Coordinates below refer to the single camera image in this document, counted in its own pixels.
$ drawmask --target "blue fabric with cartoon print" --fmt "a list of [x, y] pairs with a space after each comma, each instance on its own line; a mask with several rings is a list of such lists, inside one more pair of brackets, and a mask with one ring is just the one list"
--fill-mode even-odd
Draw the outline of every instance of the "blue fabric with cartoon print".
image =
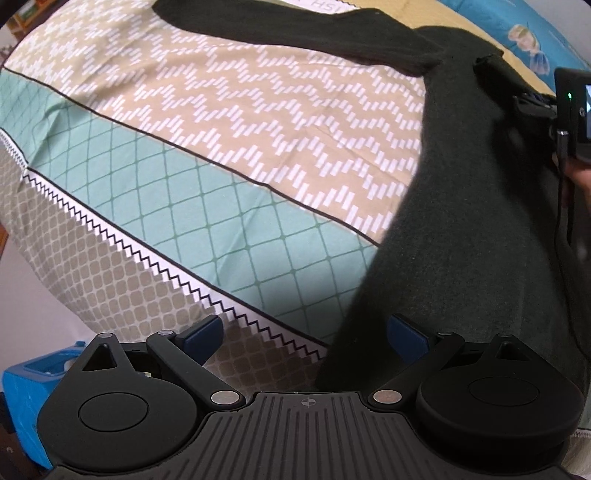
[[591, 70], [563, 35], [523, 0], [440, 0], [511, 50], [552, 90], [557, 67]]

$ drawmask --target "teal grid pattern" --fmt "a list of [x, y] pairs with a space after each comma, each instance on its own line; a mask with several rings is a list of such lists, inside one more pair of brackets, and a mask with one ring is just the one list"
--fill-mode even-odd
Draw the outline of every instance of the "teal grid pattern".
[[30, 167], [242, 302], [330, 343], [376, 251], [340, 224], [50, 89], [0, 75]]

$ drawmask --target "ribbed black plate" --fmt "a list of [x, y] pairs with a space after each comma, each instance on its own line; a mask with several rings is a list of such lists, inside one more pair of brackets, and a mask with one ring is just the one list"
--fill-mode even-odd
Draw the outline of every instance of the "ribbed black plate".
[[[59, 467], [48, 480], [81, 475]], [[451, 465], [427, 449], [406, 418], [375, 413], [355, 393], [260, 393], [208, 417], [195, 441], [143, 472], [108, 480], [501, 480]], [[520, 480], [568, 480], [559, 467]]]

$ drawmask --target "cartoon princess figure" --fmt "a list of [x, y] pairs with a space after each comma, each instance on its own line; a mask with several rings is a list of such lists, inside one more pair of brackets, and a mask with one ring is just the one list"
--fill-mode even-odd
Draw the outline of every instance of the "cartoon princess figure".
[[529, 28], [515, 25], [509, 30], [509, 40], [516, 42], [520, 50], [530, 54], [530, 70], [540, 75], [550, 73], [548, 57], [540, 50], [540, 42]]

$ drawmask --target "yellow fabric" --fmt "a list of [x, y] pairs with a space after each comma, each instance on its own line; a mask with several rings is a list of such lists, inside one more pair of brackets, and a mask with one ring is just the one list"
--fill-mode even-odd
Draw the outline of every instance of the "yellow fabric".
[[446, 7], [437, 0], [355, 0], [354, 5], [361, 8], [378, 8], [411, 28], [437, 25], [440, 27], [455, 27], [492, 43], [504, 51], [503, 58], [519, 73], [523, 79], [540, 93], [554, 95], [554, 92], [534, 72], [513, 55], [509, 50], [494, 40], [483, 29]]

